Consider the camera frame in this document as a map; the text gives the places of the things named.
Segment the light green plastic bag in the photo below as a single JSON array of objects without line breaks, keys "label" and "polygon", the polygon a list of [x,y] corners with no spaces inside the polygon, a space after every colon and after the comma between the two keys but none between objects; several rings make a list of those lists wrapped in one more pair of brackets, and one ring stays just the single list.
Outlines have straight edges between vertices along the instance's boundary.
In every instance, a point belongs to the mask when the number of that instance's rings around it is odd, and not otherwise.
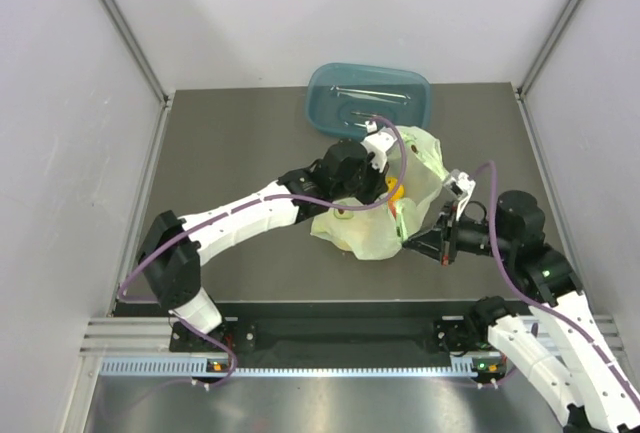
[{"label": "light green plastic bag", "polygon": [[389,158],[386,178],[396,177],[405,188],[402,217],[396,221],[385,204],[365,211],[331,209],[315,217],[310,234],[363,261],[389,259],[400,252],[402,243],[418,232],[431,204],[440,195],[448,175],[440,140],[417,127],[400,126],[406,149],[406,171],[401,175],[398,149]]}]

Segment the orange peach fruit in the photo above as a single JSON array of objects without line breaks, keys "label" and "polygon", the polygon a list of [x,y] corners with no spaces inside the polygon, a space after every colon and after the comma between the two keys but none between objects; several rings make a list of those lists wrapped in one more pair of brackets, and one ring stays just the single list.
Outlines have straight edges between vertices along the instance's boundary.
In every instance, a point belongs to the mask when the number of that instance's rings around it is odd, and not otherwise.
[{"label": "orange peach fruit", "polygon": [[399,221],[402,217],[403,205],[400,202],[393,202],[389,204],[389,211],[391,212],[393,218],[396,221]]}]

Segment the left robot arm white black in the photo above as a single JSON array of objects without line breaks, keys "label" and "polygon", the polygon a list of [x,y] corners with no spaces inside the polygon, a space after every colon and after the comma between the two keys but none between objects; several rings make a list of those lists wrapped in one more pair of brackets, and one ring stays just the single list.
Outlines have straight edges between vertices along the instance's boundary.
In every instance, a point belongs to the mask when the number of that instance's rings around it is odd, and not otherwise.
[{"label": "left robot arm white black", "polygon": [[389,133],[343,139],[311,165],[291,170],[258,192],[207,212],[159,214],[140,247],[141,272],[159,306],[192,327],[205,349],[226,340],[227,327],[201,283],[201,268],[221,252],[257,235],[327,212],[341,200],[371,205],[386,195]]}]

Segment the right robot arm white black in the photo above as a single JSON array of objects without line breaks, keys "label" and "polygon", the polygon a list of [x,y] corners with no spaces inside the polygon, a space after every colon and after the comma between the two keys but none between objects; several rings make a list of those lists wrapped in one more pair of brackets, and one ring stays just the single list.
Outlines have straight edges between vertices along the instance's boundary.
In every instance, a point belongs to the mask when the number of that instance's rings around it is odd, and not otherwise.
[{"label": "right robot arm white black", "polygon": [[446,203],[436,223],[403,246],[443,266],[460,252],[492,257],[556,349],[545,347],[499,296],[478,300],[465,314],[464,343],[506,356],[564,431],[636,432],[639,393],[597,326],[576,271],[547,243],[544,226],[536,198],[510,190],[480,220]]}]

